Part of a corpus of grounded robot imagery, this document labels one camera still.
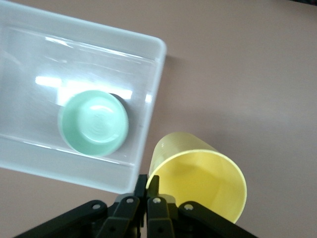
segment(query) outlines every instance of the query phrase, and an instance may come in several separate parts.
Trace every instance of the metal screw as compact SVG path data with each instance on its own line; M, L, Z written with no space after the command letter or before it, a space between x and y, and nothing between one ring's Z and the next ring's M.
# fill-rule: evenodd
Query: metal screw
M132 203L132 202L134 202L134 200L133 200L133 198L128 198L126 202L127 203Z
M101 205L100 205L100 204L95 204L95 205L93 206L93 209L94 209L94 210L97 210L97 209L99 209L99 208L101 208Z
M161 200L159 197L156 197L153 199L153 203L160 203L160 202L161 202Z
M188 211L191 211L194 209L193 205L192 204L185 204L184 208Z

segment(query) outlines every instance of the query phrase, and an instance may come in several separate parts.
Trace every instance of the table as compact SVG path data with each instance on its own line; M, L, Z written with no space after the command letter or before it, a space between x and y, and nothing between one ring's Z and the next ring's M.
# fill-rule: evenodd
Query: table
M187 131L243 171L237 222L259 237L317 237L317 8L286 0L15 0L153 35L167 57L142 162ZM0 237L116 194L0 169Z

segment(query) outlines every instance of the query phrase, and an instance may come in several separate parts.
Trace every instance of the yellow cup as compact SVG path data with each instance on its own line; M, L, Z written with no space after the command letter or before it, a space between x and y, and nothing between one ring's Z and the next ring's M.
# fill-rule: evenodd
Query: yellow cup
M147 188L159 176L159 193L172 195L179 206L196 201L236 223L247 199L247 185L239 167L201 139L174 132L156 145Z

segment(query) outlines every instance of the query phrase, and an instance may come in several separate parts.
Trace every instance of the mint green bowl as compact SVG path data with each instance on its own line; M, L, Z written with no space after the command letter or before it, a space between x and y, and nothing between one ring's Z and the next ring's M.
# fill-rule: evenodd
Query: mint green bowl
M58 126L64 141L74 150L104 156L123 144L129 122L118 99L103 91L90 90L75 95L61 108Z

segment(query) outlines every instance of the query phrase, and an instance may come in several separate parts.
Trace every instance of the clear plastic container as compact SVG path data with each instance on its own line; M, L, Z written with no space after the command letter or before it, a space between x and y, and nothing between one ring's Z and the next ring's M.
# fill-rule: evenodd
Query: clear plastic container
M117 193L137 179L164 64L162 40L0 1L0 166ZM57 125L75 94L117 95L129 117L114 153L71 149Z

